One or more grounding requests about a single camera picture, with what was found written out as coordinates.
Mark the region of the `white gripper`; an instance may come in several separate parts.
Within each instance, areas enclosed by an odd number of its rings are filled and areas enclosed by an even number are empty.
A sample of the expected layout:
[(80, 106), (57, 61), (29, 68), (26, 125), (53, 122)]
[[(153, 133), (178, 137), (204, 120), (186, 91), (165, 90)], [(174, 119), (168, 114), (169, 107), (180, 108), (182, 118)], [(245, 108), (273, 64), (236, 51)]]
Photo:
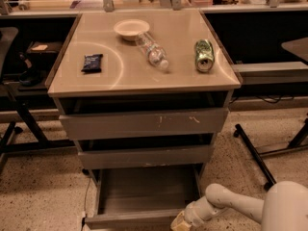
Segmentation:
[(171, 223), (170, 229), (171, 231), (191, 231), (192, 226), (199, 227), (225, 211), (225, 208), (214, 206), (203, 196), (181, 211)]

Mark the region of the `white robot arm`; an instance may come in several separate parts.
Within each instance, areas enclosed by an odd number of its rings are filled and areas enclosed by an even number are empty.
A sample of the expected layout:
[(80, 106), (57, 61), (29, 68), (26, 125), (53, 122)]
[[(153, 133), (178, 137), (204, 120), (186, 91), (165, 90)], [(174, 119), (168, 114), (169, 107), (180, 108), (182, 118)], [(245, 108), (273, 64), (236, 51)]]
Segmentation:
[(211, 184), (204, 196), (177, 215), (170, 228), (172, 231), (191, 231), (227, 209), (256, 221), (262, 231), (308, 231), (308, 189), (292, 181), (274, 184), (264, 200)]

